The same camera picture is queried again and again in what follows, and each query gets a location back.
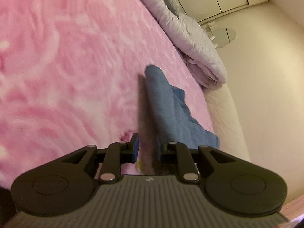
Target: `pink blanket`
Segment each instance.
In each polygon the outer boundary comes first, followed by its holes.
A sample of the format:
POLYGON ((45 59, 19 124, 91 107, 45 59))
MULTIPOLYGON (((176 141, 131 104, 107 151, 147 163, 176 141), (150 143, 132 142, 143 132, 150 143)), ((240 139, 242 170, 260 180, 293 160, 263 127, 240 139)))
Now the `pink blanket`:
POLYGON ((201 88, 140 0, 0 0, 0 185, 135 131, 140 169, 153 173, 149 64, 185 90, 193 117, 212 131, 201 88))

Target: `blue cloth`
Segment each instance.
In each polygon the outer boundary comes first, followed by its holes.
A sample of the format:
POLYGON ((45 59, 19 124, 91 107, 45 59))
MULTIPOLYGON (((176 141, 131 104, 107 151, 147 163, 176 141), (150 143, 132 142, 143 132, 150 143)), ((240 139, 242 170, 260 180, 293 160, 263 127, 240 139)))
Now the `blue cloth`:
POLYGON ((185 92, 171 86, 163 71, 150 65, 146 67, 146 88, 150 107, 161 144, 177 141, 188 148, 197 149, 200 145, 219 148, 216 135, 203 129, 185 104, 185 92))

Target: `pink fabric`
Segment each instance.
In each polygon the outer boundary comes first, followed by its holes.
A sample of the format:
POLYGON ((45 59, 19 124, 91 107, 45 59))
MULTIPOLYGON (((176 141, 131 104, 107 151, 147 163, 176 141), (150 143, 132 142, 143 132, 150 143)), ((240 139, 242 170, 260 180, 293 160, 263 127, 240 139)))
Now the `pink fabric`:
POLYGON ((193 117, 212 131, 201 88, 140 0, 0 0, 0 185, 133 132, 143 171, 153 173, 148 64, 185 90, 193 117))

